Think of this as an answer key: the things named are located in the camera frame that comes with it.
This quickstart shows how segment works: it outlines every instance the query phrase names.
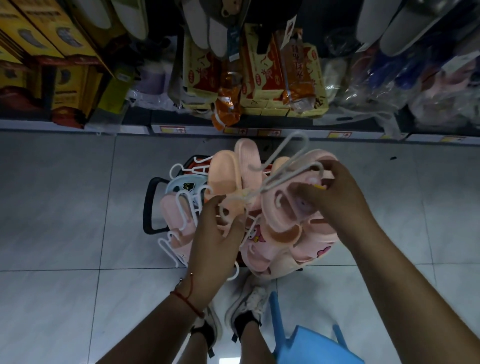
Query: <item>sneaker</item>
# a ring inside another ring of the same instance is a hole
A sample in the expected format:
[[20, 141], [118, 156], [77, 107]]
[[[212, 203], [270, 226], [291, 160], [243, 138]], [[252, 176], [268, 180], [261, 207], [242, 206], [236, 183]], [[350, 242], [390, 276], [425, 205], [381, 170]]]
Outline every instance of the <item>sneaker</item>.
[[214, 335], [213, 343], [208, 347], [208, 356], [212, 358], [215, 355], [213, 352], [213, 346], [217, 341], [220, 341], [222, 339], [222, 333], [223, 333], [222, 325], [220, 323], [220, 320], [218, 319], [218, 316], [215, 313], [215, 310], [213, 309], [212, 304], [209, 304], [207, 308], [204, 309], [204, 314], [205, 314], [204, 318], [197, 317], [197, 319], [193, 323], [191, 332], [192, 331], [202, 332], [202, 327], [204, 327], [204, 325], [208, 325], [209, 327], [212, 328], [213, 335]]
[[235, 319], [248, 311], [261, 326], [262, 315], [270, 295], [270, 281], [260, 279], [253, 274], [248, 276], [243, 285], [240, 297], [233, 303], [225, 314], [225, 325], [233, 331], [232, 341], [237, 342], [238, 332], [235, 329]]

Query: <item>product tag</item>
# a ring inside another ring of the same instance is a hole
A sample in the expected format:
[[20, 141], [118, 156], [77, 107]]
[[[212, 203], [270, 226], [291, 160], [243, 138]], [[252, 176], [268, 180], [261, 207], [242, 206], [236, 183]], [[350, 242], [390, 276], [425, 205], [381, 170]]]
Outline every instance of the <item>product tag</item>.
[[365, 50], [368, 49], [368, 47], [370, 47], [370, 43], [363, 43], [360, 48], [357, 49], [357, 51], [355, 53], [358, 53], [358, 52], [363, 52]]
[[230, 62], [240, 59], [240, 27], [233, 26], [227, 31], [227, 52]]
[[285, 27], [285, 35], [283, 36], [282, 46], [280, 49], [283, 49], [284, 46], [290, 41], [292, 37], [293, 28], [295, 27], [295, 21], [297, 20], [297, 16], [295, 15], [289, 21], [287, 21], [287, 26]]
[[455, 56], [451, 60], [449, 60], [447, 63], [445, 63], [442, 66], [442, 69], [445, 71], [446, 74], [452, 74], [453, 72], [455, 72], [459, 68], [462, 68], [468, 62], [474, 60], [478, 56], [480, 56], [479, 50], [465, 54], [463, 56]]

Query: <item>leg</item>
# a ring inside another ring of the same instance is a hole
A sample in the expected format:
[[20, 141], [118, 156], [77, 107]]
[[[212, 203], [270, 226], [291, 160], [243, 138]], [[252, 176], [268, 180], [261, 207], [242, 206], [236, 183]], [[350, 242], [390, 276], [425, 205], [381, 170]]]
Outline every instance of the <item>leg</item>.
[[250, 321], [241, 337], [240, 364], [275, 364], [275, 358], [268, 349], [257, 323]]
[[205, 337], [200, 332], [192, 334], [178, 364], [206, 364], [207, 352], [208, 346]]
[[213, 354], [213, 346], [222, 337], [222, 326], [213, 310], [212, 304], [204, 310], [205, 318], [198, 318], [191, 329], [187, 347], [183, 351], [179, 364], [206, 364], [207, 353]]
[[228, 309], [225, 324], [241, 342], [241, 363], [275, 364], [275, 359], [260, 333], [262, 314], [268, 301], [270, 281], [251, 275], [240, 297]]

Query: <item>white slipper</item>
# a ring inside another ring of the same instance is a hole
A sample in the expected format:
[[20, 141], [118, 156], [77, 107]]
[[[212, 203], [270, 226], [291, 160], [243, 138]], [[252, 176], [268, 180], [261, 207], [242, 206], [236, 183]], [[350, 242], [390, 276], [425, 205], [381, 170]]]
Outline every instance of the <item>white slipper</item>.
[[181, 0], [183, 15], [193, 42], [201, 49], [208, 49], [208, 18], [199, 0]]
[[405, 7], [400, 10], [393, 21], [385, 30], [380, 39], [380, 50], [389, 57], [396, 56], [407, 50], [413, 43], [421, 38], [444, 15], [452, 10], [460, 0], [453, 1], [444, 8], [442, 13], [435, 17]]
[[209, 19], [208, 43], [210, 49], [219, 58], [227, 55], [227, 32], [227, 27], [213, 18]]
[[364, 0], [357, 22], [356, 38], [369, 45], [377, 41], [390, 24], [402, 0]]
[[104, 0], [73, 0], [83, 16], [101, 29], [110, 29], [112, 20]]
[[144, 0], [112, 0], [119, 19], [125, 29], [135, 38], [144, 40], [148, 36], [148, 21]]

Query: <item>right hand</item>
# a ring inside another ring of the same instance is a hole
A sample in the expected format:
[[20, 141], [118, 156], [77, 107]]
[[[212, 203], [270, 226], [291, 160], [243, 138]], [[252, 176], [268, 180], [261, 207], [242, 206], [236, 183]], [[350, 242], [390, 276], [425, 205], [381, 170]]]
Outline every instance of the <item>right hand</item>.
[[292, 183], [289, 189], [312, 210], [320, 211], [343, 243], [357, 241], [378, 224], [348, 169], [336, 160], [320, 162], [335, 177], [322, 180], [326, 190], [305, 183]]

